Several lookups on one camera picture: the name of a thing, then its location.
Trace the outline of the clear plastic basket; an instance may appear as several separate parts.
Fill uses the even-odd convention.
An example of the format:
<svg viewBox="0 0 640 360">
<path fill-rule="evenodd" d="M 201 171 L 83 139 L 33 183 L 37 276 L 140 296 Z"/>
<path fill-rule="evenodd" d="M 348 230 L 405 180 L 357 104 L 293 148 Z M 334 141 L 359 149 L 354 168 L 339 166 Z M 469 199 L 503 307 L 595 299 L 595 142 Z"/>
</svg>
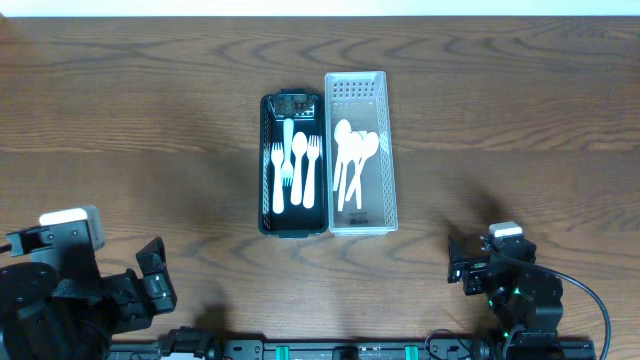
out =
<svg viewBox="0 0 640 360">
<path fill-rule="evenodd" d="M 335 235 L 384 235 L 398 228 L 395 172 L 392 151 L 391 117 L 386 73 L 383 71 L 329 72 L 324 79 L 325 139 L 328 200 L 328 227 Z M 356 206 L 356 195 L 339 212 L 338 190 L 333 191 L 337 143 L 334 129 L 347 119 L 351 132 L 362 136 L 375 132 L 379 136 L 377 152 L 366 160 L 361 175 L 362 208 Z M 347 184 L 355 173 L 354 163 L 348 167 Z"/>
</svg>

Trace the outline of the white thin spoon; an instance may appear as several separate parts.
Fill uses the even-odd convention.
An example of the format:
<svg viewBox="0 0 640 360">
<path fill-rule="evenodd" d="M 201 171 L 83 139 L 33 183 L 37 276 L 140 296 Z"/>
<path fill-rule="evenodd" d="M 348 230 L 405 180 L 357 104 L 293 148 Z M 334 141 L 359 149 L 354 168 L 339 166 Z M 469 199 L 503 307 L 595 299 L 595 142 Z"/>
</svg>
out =
<svg viewBox="0 0 640 360">
<path fill-rule="evenodd" d="M 364 137 L 361 131 L 344 133 L 341 136 L 339 145 L 339 161 L 341 165 L 339 182 L 338 182 L 338 211 L 344 210 L 344 204 L 348 202 L 353 195 L 358 195 L 361 188 L 361 172 L 362 172 L 362 150 L 364 149 Z M 349 164 L 353 162 L 355 173 L 352 176 L 350 184 L 347 184 L 347 174 Z"/>
<path fill-rule="evenodd" d="M 342 170 L 342 143 L 345 137 L 351 133 L 351 125 L 347 119 L 341 119 L 334 129 L 334 140 L 337 143 L 337 158 L 334 169 L 333 191 L 338 190 Z"/>
<path fill-rule="evenodd" d="M 360 138 L 361 144 L 357 147 L 359 157 L 356 162 L 356 171 L 352 178 L 351 184 L 347 190 L 346 201 L 350 201 L 353 195 L 356 195 L 356 206 L 362 208 L 362 182 L 361 175 L 366 160 L 372 157 L 379 147 L 379 136 L 375 132 L 369 132 L 364 138 Z"/>
</svg>

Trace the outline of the dark green plastic basket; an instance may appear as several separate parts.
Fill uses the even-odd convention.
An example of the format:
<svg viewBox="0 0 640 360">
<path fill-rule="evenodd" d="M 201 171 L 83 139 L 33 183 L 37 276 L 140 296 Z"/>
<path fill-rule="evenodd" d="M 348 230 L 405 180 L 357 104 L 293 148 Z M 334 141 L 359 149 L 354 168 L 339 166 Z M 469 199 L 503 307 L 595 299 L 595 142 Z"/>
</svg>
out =
<svg viewBox="0 0 640 360">
<path fill-rule="evenodd" d="M 315 166 L 315 202 L 311 209 L 303 206 L 308 158 L 302 160 L 302 202 L 291 204 L 291 186 L 284 186 L 284 211 L 272 210 L 274 167 L 271 148 L 274 142 L 283 145 L 283 123 L 286 118 L 294 121 L 294 132 L 303 132 L 309 138 L 320 137 L 320 154 Z M 260 101 L 259 144 L 259 210 L 258 228 L 265 235 L 280 238 L 304 238 L 324 232 L 328 227 L 326 160 L 324 156 L 326 121 L 324 99 L 304 89 L 282 89 L 265 95 Z"/>
</svg>

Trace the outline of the mint green plastic fork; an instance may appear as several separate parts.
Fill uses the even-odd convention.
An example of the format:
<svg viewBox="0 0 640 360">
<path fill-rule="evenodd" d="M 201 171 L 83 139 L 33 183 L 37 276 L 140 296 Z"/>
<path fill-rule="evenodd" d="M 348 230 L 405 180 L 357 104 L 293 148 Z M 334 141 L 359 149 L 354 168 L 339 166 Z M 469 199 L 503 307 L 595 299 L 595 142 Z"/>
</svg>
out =
<svg viewBox="0 0 640 360">
<path fill-rule="evenodd" d="M 291 162 L 294 121 L 286 118 L 283 123 L 283 150 L 284 161 L 281 167 L 282 182 L 284 186 L 291 186 L 293 182 L 293 164 Z"/>
</svg>

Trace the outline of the white fork long handle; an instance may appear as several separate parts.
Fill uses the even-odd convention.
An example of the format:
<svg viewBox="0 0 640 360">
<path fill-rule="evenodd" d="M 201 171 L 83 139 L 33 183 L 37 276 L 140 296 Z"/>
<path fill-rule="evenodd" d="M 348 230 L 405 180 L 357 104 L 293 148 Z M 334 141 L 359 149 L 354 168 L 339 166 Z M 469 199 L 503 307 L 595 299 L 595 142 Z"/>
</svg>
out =
<svg viewBox="0 0 640 360">
<path fill-rule="evenodd" d="M 303 206 L 311 209 L 315 202 L 315 166 L 320 154 L 320 137 L 312 135 L 307 146 L 308 169 L 303 194 Z"/>
</svg>

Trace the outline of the white thick-handled spoon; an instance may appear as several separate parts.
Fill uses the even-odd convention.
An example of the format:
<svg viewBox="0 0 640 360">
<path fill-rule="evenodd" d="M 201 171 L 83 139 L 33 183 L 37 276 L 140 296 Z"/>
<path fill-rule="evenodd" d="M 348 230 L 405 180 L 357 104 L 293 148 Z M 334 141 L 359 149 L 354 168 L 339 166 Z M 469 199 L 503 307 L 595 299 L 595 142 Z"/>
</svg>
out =
<svg viewBox="0 0 640 360">
<path fill-rule="evenodd" d="M 297 206 L 302 202 L 302 160 L 307 151 L 307 137 L 303 132 L 294 135 L 292 150 L 295 164 L 290 200 L 292 205 Z"/>
</svg>

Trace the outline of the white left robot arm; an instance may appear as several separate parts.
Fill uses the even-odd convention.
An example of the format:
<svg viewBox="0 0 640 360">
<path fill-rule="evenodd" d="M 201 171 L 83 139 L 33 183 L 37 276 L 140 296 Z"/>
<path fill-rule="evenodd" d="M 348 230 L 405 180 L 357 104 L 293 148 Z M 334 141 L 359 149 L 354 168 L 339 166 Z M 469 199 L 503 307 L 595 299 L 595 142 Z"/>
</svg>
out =
<svg viewBox="0 0 640 360">
<path fill-rule="evenodd" d="M 1 270 L 3 359 L 104 359 L 116 334 L 148 328 L 177 296 L 156 237 L 128 269 L 103 277 L 90 245 L 50 249 L 41 261 Z"/>
</svg>

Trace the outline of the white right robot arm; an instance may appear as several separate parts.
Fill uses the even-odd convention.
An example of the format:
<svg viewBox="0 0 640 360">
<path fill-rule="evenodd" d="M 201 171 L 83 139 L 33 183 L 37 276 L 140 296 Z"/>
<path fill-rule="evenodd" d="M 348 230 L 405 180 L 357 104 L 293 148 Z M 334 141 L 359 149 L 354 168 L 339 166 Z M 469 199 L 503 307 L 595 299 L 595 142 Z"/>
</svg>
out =
<svg viewBox="0 0 640 360">
<path fill-rule="evenodd" d="M 465 257 L 452 237 L 448 281 L 463 283 L 467 296 L 484 294 L 499 329 L 516 346 L 547 347 L 557 340 L 563 315 L 559 278 L 535 270 L 536 245 L 522 235 L 488 236 L 484 256 Z"/>
</svg>

